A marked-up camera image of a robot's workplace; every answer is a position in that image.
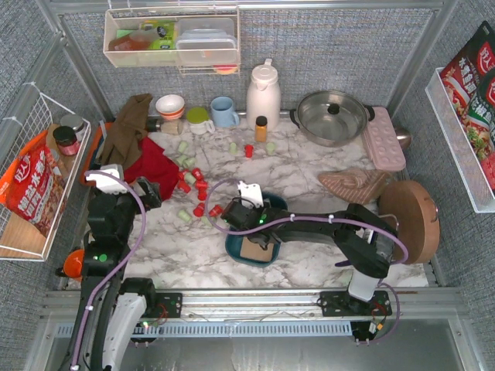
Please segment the teal storage basket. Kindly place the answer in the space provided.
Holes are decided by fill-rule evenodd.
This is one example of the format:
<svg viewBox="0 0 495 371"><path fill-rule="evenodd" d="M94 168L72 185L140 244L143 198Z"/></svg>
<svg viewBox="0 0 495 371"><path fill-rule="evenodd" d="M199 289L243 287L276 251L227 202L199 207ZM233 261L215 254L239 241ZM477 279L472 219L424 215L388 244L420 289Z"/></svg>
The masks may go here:
<svg viewBox="0 0 495 371"><path fill-rule="evenodd" d="M247 237L227 235L225 250L238 263L253 267L267 267L278 259L280 243L270 243L266 250Z"/></svg>

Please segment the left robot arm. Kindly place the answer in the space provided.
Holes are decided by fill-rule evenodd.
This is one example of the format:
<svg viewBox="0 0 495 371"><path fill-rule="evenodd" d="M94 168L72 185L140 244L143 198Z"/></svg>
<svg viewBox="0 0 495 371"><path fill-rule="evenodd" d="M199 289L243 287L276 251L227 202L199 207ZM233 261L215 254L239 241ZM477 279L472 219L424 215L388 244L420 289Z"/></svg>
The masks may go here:
<svg viewBox="0 0 495 371"><path fill-rule="evenodd" d="M125 278L135 249L128 245L134 219L161 206L159 185L137 180L121 194L100 192L88 205L93 241L84 247L80 304L61 370L118 370L138 320L156 306L149 278Z"/></svg>

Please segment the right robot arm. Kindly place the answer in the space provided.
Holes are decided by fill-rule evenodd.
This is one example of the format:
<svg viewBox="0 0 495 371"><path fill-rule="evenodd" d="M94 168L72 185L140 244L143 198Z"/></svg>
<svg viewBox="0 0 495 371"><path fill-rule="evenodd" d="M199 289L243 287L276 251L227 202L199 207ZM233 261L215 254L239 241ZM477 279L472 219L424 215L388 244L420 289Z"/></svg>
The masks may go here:
<svg viewBox="0 0 495 371"><path fill-rule="evenodd" d="M336 245L354 269L348 295L363 302L372 299L387 277L399 244L398 234L382 218L355 203L334 213L291 213L268 203L256 207L237 197L221 218L233 234L261 247L288 242Z"/></svg>

